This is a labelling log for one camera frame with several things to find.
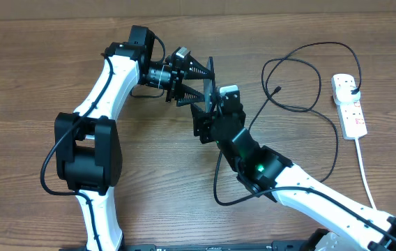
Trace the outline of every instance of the wall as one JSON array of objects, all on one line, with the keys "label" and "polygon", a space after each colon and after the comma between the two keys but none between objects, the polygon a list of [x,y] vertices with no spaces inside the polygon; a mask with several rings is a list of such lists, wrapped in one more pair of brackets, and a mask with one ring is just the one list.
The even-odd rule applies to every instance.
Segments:
[{"label": "wall", "polygon": [[0,20],[396,11],[396,0],[0,0]]}]

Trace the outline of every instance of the wooden tabletop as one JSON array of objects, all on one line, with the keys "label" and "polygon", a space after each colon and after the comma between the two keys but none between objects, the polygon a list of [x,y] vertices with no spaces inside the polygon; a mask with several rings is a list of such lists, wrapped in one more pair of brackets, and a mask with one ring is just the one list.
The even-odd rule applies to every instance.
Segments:
[{"label": "wooden tabletop", "polygon": [[[260,73],[268,59],[308,43],[350,45],[363,70],[361,103],[369,134],[360,144],[368,183],[378,209],[396,215],[396,13],[0,22],[0,250],[85,244],[77,200],[45,193],[40,167],[54,144],[56,115],[72,112],[85,99],[102,70],[100,53],[111,42],[126,41],[133,24],[160,36],[167,53],[186,46],[202,63],[213,56],[217,85],[239,86],[247,123],[265,100]],[[153,58],[159,58],[158,44],[154,51]],[[336,73],[357,79],[353,57],[336,45],[307,48],[294,57],[321,72],[323,86],[315,109],[340,130],[330,79]],[[290,62],[277,69],[270,86],[282,87],[277,101],[309,106],[317,83],[313,69]],[[202,88],[201,81],[186,84]],[[135,90],[156,92],[143,86]],[[193,137],[189,107],[175,107],[164,98],[128,98],[118,131],[123,169],[115,191],[116,211],[127,244],[269,243],[308,238],[320,227],[264,197],[218,206],[212,193],[218,149]],[[317,179],[332,165],[333,129],[313,114],[267,105],[252,135]],[[67,190],[54,160],[46,177],[52,189]],[[340,138],[336,168],[326,184],[369,205],[353,141]],[[224,201],[248,194],[226,162],[218,193]]]}]

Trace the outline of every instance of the black cylinder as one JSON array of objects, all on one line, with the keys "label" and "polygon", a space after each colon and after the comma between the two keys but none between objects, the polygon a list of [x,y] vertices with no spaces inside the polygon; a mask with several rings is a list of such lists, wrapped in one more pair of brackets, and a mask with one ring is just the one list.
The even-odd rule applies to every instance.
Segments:
[{"label": "black cylinder", "polygon": [[152,62],[146,76],[146,83],[151,87],[161,88],[162,86],[164,90],[170,90],[172,88],[171,76],[172,69],[169,65]]}]

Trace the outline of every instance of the robotic hand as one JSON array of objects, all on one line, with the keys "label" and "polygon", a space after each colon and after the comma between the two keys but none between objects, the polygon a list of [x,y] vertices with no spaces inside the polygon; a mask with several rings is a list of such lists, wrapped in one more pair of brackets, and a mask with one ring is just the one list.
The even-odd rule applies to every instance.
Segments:
[{"label": "robotic hand", "polygon": [[[102,74],[86,100],[73,114],[60,113],[56,118],[56,144],[43,165],[40,180],[52,195],[78,198],[88,232],[88,243],[80,250],[115,251],[125,247],[114,205],[114,186],[122,169],[116,120],[136,84],[166,90],[166,101],[175,99],[177,106],[191,105],[194,135],[203,144],[217,143],[237,172],[237,179],[252,193],[249,197],[265,195],[299,210],[355,250],[396,250],[395,217],[348,199],[314,180],[290,159],[267,146],[260,147],[244,128],[238,87],[216,89],[212,58],[204,67],[187,48],[180,47],[166,58],[166,63],[154,62],[151,54],[155,39],[148,28],[133,26],[127,43],[112,43],[105,50]],[[204,93],[183,85],[184,79],[204,79]],[[204,110],[196,102],[205,102]],[[95,147],[76,145],[76,140],[84,139],[93,139]],[[74,192],[54,192],[45,185],[45,168],[54,151],[57,174]],[[315,249],[315,245],[306,245],[305,249]]]}]

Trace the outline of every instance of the white power strip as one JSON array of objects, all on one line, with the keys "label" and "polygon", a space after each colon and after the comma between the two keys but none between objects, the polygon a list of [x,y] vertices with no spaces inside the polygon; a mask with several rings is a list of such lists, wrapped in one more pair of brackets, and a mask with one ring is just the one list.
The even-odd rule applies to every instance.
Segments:
[{"label": "white power strip", "polygon": [[354,139],[356,150],[358,152],[358,161],[360,167],[360,175],[363,178],[365,191],[372,208],[376,209],[372,194],[368,188],[367,179],[363,165],[362,154],[360,152],[359,138],[367,134],[363,109],[360,106],[360,91],[357,94],[351,94],[356,89],[354,77],[348,74],[336,74],[331,78],[331,86],[333,88],[333,99],[336,103],[337,113],[342,128],[344,139]]}]

